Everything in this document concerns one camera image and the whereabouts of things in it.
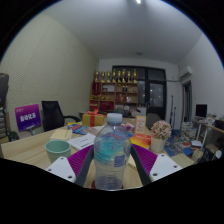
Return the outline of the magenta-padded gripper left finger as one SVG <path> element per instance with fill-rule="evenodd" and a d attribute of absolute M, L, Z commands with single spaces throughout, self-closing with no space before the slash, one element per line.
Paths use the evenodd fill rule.
<path fill-rule="evenodd" d="M 83 186 L 93 157 L 94 148 L 88 146 L 68 158 L 59 157 L 46 171 L 78 186 Z"/>

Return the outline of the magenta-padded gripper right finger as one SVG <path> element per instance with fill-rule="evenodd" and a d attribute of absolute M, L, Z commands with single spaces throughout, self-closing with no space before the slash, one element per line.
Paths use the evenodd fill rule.
<path fill-rule="evenodd" d="M 182 169 L 169 156 L 159 155 L 138 146 L 131 146 L 131 156 L 143 185 L 150 184 Z"/>

